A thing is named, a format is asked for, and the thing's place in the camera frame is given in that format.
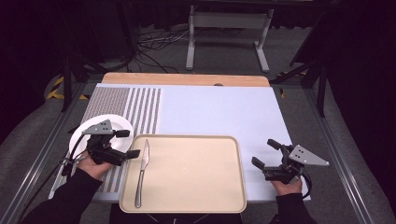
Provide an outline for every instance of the knife blade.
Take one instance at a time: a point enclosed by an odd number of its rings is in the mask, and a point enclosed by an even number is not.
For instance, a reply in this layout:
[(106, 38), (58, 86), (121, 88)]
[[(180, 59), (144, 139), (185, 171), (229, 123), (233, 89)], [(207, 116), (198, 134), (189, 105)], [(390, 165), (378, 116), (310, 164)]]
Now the knife blade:
[(145, 149), (143, 152), (142, 164), (140, 165), (139, 181), (137, 182), (136, 196), (134, 198), (134, 206), (139, 208), (142, 206), (142, 185), (143, 176), (145, 175), (146, 166), (149, 164), (149, 140), (146, 139)]

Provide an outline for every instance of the sleeve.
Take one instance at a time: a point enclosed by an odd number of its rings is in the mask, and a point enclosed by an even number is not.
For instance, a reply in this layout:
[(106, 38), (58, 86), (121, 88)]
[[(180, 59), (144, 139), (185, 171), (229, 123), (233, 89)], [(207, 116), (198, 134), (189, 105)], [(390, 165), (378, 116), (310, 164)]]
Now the sleeve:
[(79, 223), (81, 214), (101, 184), (102, 181), (77, 168), (74, 175), (55, 191), (52, 199), (39, 204), (21, 223)]
[(276, 202), (279, 219), (282, 224), (317, 223), (306, 210), (302, 193), (276, 196)]

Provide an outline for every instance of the table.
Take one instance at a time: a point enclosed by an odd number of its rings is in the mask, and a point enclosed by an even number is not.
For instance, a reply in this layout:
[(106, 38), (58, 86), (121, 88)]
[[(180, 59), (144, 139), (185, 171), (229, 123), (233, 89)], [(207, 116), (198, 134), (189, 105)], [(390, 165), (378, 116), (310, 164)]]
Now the table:
[[(156, 99), (145, 110), (152, 116), (134, 116), (147, 106), (143, 100), (147, 98)], [(276, 191), (271, 183), (250, 163), (256, 156), (268, 166), (280, 164), (281, 153), (266, 145), (269, 138), (291, 144), (266, 77), (109, 73), (97, 84), (82, 122), (102, 114), (124, 116), (134, 127), (134, 136), (141, 133), (230, 135), (239, 144), (247, 201), (275, 200)], [(126, 165), (122, 165), (110, 170), (93, 200), (117, 203), (125, 169)], [(58, 174), (50, 197), (62, 183), (64, 177)]]

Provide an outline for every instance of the gray floor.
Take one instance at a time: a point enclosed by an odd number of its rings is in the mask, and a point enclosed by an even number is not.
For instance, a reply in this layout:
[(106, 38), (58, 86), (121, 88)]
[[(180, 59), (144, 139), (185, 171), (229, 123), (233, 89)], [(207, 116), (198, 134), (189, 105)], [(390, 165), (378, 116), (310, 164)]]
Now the gray floor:
[[(265, 74), (269, 79), (276, 77), (282, 71), (289, 71), (289, 62), (294, 56), (301, 43), (304, 41), (309, 29), (271, 29), (268, 33), (264, 53), (267, 57), (270, 73)], [(184, 39), (173, 43), (166, 49), (147, 52), (158, 63), (175, 67), (180, 73), (196, 74), (227, 74), (227, 75), (250, 75), (263, 76), (252, 43), (259, 33), (255, 31), (243, 31), (239, 35), (227, 35), (220, 31), (204, 31), (197, 37), (195, 64), (192, 71), (184, 69), (188, 42)], [(143, 57), (144, 62), (153, 63)], [(158, 67), (141, 64), (139, 69), (135, 63), (130, 63), (133, 72), (163, 73)], [(91, 94), (97, 80), (90, 80), (84, 86), (85, 94)], [(274, 88), (276, 98), (294, 144), (301, 144), (307, 149), (318, 154), (320, 157), (331, 162), (330, 167), (307, 167), (311, 174), (314, 188), (311, 194), (312, 200), (306, 203), (311, 215), (318, 223), (396, 223), (395, 217), (389, 207), (388, 199), (375, 181), (364, 159), (359, 153), (347, 126), (345, 125), (340, 111), (332, 98), (331, 88), (328, 86), (325, 101), (326, 119), (318, 119), (317, 111), (312, 108), (309, 97), (310, 92), (300, 88), (285, 86), (285, 97), (281, 97), (279, 89)], [(67, 133), (76, 127), (82, 119), (83, 113), (89, 100), (76, 100), (70, 115), (64, 118), (65, 123), (55, 139), (54, 147), (49, 148), (49, 159), (37, 180), (33, 180), (35, 191), (41, 184), (51, 168), (57, 164), (68, 148), (71, 137)], [(18, 127), (13, 130), (8, 139), (0, 146), (0, 215), (7, 211), (24, 183), (26, 173), (43, 146), (48, 142), (48, 136), (53, 134), (52, 128), (56, 120), (61, 118), (62, 100), (49, 99), (47, 102), (29, 115)], [(329, 145), (329, 135), (323, 132), (323, 124), (331, 131), (331, 140), (339, 154), (346, 162), (353, 175), (353, 181), (358, 186), (358, 193), (363, 205), (366, 207), (369, 218), (362, 220), (359, 208), (351, 202), (345, 182), (340, 174), (342, 171), (336, 167), (336, 162)], [(48, 197), (53, 178), (41, 190), (32, 207)], [(276, 213), (275, 203), (249, 204), (242, 216), (244, 223), (268, 223)], [(81, 223), (107, 223), (109, 216), (109, 204), (92, 203), (83, 215)]]

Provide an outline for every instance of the white plate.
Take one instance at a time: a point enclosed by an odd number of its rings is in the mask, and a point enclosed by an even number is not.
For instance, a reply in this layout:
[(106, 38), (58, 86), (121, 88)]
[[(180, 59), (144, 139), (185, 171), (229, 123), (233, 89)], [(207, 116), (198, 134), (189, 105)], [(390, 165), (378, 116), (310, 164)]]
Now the white plate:
[[(132, 125), (131, 123), (119, 116), (119, 115), (113, 115), (113, 114), (106, 114), (106, 115), (100, 115), (97, 117), (94, 117), (92, 119), (89, 119), (87, 121), (85, 121), (83, 124), (81, 124), (76, 131), (73, 133), (72, 138), (70, 139), (70, 143), (69, 143), (69, 153), (72, 152), (73, 147), (75, 146), (77, 140), (79, 139), (79, 137), (81, 136), (82, 131), (88, 129), (89, 127), (91, 127), (92, 125), (98, 124), (99, 122), (102, 122), (106, 119), (110, 119), (111, 122), (111, 127), (113, 128), (113, 130), (129, 130), (131, 133), (129, 135), (129, 137), (123, 137), (123, 138), (117, 138), (116, 136), (114, 136), (111, 140), (111, 147), (121, 151), (121, 152), (126, 152), (128, 150), (128, 148), (131, 146), (132, 141), (134, 140), (134, 135), (133, 132), (134, 130), (132, 129)], [(87, 141), (88, 139), (90, 139), (91, 135), (90, 134), (86, 134), (81, 142), (79, 142), (76, 151), (74, 153), (74, 156), (76, 157), (79, 153), (81, 153), (83, 150), (85, 150), (85, 148), (87, 147)]]

